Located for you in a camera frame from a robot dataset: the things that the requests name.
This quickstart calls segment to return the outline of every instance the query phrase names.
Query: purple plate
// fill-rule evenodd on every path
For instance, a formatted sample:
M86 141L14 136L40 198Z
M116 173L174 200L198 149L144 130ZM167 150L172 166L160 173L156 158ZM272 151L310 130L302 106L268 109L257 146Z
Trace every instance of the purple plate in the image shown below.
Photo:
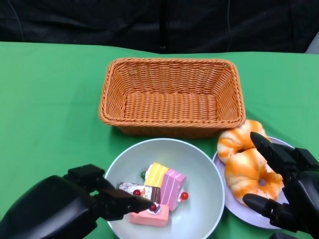
M287 145L289 147L292 147L291 145L273 138L269 137L272 143L278 143L278 144L283 144ZM241 220L260 227L260 228L266 228L266 229L279 229L278 227L272 226L269 224L269 219L261 216L260 214L256 213L255 211L251 210L250 208L242 205L239 203L233 196L233 193L231 192L230 188L228 187L226 180L225 180L225 165L222 161L220 161L217 152L215 153L213 157L213 162L215 163L217 169L219 170L221 177L223 179L224 187L225 187L225 206L230 210L235 216L240 218ZM287 199L281 191L278 195L278 200L277 202L279 203L287 203Z

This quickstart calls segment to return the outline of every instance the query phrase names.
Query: toy cake slice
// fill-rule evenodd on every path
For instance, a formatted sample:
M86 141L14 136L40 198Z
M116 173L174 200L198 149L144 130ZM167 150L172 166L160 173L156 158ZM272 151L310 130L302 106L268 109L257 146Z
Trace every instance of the toy cake slice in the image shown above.
M146 186L143 184L137 183L120 183L119 189L122 189L125 192L133 194L135 190L140 190L141 196L147 199L150 199L153 202L160 203L160 188Z
M173 169L168 170L163 177L160 188L160 203L168 205L171 212L176 209L179 202L182 202L179 197L183 193L185 181L186 176Z
M163 177L169 168L154 162L148 169L144 185L152 187L160 187Z
M157 210L145 210L139 213L130 213L129 222L146 226L165 227L168 222L169 208L167 205L157 205Z

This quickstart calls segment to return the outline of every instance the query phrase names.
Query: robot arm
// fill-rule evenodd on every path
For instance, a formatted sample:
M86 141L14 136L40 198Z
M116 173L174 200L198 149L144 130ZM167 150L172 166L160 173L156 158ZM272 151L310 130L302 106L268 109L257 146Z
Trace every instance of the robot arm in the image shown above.
M89 164L34 185L1 220L0 239L82 239L96 228L99 217L121 220L151 207L152 201L115 189L104 173Z
M303 231L318 239L319 163L306 149L271 143L255 132L250 136L268 165L282 175L283 192L289 204L279 204L254 194L246 194L243 201L269 218L271 225L292 232Z

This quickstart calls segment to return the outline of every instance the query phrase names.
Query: black curtain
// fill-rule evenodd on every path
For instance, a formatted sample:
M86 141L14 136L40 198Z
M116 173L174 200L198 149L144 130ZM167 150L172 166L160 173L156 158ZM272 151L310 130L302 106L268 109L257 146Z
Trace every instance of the black curtain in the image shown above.
M228 0L0 0L0 41L22 41L10 3L26 42L210 53L230 40ZM231 0L229 25L230 51L305 52L319 0Z

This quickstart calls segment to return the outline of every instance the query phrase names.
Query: glazed donut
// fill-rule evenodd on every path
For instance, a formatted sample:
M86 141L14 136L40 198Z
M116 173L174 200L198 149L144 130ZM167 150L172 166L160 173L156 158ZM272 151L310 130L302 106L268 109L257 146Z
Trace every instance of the glazed donut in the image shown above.
M283 188L283 178L275 173L257 149L232 155L225 166L225 179L234 197L243 205L247 193L277 200Z
M266 137L261 123L255 120L246 120L240 127L224 131L217 143L218 157L226 163L230 156L247 149L255 148L250 139L250 132L257 132Z

